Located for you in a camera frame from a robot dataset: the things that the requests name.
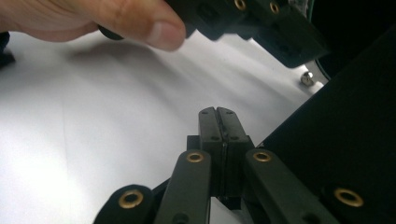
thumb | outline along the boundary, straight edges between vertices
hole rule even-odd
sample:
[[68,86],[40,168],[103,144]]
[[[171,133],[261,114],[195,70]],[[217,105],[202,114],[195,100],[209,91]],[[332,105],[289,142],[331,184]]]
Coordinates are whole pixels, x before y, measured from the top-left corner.
[[186,36],[183,21],[163,0],[78,0],[81,15],[125,38],[174,50]]

fingernail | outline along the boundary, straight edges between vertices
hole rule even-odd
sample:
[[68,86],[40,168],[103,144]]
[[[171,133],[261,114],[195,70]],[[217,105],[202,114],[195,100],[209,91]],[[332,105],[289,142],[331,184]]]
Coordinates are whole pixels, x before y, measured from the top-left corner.
[[148,35],[147,43],[157,49],[175,50],[183,43],[184,36],[183,30],[175,25],[157,21]]

human hand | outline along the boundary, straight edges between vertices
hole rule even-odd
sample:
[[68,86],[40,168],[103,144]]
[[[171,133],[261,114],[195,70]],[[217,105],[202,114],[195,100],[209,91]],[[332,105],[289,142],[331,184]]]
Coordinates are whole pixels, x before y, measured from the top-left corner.
[[186,35],[164,0],[2,0],[0,6],[0,33],[63,42],[96,31],[97,24],[164,50],[180,47]]

white table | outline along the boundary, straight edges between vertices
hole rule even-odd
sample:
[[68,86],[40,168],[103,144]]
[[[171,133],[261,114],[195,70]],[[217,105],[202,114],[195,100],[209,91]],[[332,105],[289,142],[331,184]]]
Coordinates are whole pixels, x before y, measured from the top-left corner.
[[[255,145],[312,96],[253,42],[195,33],[173,53],[99,33],[55,44],[11,34],[0,71],[0,223],[92,223],[117,189],[155,188],[198,112],[236,112]],[[212,200],[212,223],[242,223]]]

brass screw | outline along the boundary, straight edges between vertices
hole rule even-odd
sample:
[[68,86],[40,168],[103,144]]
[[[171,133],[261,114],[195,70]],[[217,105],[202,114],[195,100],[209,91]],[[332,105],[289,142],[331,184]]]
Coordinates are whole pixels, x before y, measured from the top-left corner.
[[271,8],[271,11],[272,11],[274,14],[279,13],[279,5],[278,5],[277,3],[271,2],[271,3],[270,3],[270,8]]
[[245,0],[234,0],[236,8],[238,8],[241,11],[245,11],[247,9],[247,4],[245,3]]
[[256,153],[254,153],[253,158],[256,161],[270,161],[271,160],[271,156],[266,152],[256,152]]
[[[132,201],[127,200],[128,196],[134,196],[134,199]],[[137,189],[125,191],[119,199],[120,207],[125,209],[135,208],[142,202],[143,202],[143,194]]]
[[204,160],[204,155],[199,152],[192,152],[187,155],[187,161],[189,162],[200,162]]
[[338,188],[334,191],[334,196],[341,203],[352,207],[362,207],[364,205],[363,198],[350,189]]

